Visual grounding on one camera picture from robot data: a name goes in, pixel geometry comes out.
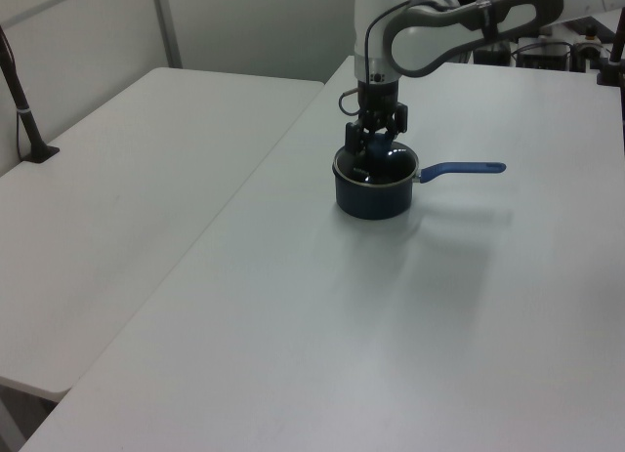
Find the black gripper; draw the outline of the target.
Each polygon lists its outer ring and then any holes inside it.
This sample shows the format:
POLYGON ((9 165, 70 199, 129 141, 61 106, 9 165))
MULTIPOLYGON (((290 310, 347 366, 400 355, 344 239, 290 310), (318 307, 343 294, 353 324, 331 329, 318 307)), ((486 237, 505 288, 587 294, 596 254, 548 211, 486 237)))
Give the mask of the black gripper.
POLYGON ((359 154, 363 150, 363 129, 386 130, 385 138, 394 141, 407 131, 408 107, 397 101, 397 81, 386 84, 358 82, 358 120, 346 124, 345 151, 359 154))

